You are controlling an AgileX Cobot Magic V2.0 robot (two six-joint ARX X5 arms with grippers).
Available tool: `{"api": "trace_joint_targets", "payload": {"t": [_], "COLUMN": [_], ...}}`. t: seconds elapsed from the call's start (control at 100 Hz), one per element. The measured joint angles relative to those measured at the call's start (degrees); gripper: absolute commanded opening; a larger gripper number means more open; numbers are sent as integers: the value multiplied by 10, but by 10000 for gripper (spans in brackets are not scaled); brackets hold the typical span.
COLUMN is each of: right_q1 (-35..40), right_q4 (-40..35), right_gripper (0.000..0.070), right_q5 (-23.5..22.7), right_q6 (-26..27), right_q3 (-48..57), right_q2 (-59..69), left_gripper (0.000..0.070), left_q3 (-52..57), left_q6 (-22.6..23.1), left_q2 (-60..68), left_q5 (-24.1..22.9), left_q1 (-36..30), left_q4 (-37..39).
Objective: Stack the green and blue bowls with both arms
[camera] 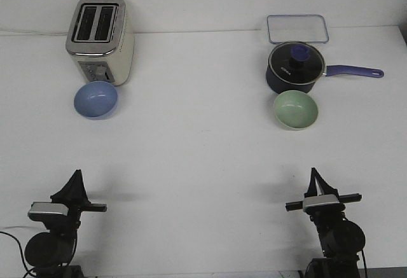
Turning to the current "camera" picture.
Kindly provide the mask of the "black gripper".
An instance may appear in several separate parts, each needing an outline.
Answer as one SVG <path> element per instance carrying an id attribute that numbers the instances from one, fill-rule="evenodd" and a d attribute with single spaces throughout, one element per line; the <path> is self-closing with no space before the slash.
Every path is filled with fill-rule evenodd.
<path id="1" fill-rule="evenodd" d="M 62 189 L 50 196 L 52 203 L 68 207 L 66 227 L 79 227 L 82 212 L 106 212 L 106 204 L 91 203 L 83 184 L 81 169 L 75 170 Z"/>
<path id="2" fill-rule="evenodd" d="M 330 219 L 345 219 L 345 204 L 360 202 L 360 193 L 338 195 L 338 190 L 323 180 L 315 167 L 311 168 L 310 183 L 302 200 L 287 202 L 286 211 L 301 210 L 310 217 L 327 217 Z"/>

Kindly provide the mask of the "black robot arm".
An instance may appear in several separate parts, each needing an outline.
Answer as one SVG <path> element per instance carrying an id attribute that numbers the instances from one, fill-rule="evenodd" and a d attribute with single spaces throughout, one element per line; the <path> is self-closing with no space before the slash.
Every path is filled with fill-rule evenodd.
<path id="1" fill-rule="evenodd" d="M 89 201 L 81 170 L 74 171 L 49 202 L 33 202 L 27 216 L 44 224 L 46 231 L 33 236 L 24 251 L 34 277 L 83 277 L 79 265 L 71 265 L 78 245 L 83 212 L 106 212 L 106 204 Z"/>
<path id="2" fill-rule="evenodd" d="M 287 211 L 303 211 L 315 225 L 322 258 L 314 258 L 302 277 L 359 277 L 358 254 L 366 237 L 359 225 L 347 219 L 345 205 L 359 202 L 360 193 L 340 195 L 313 167 L 303 200 L 286 203 Z"/>

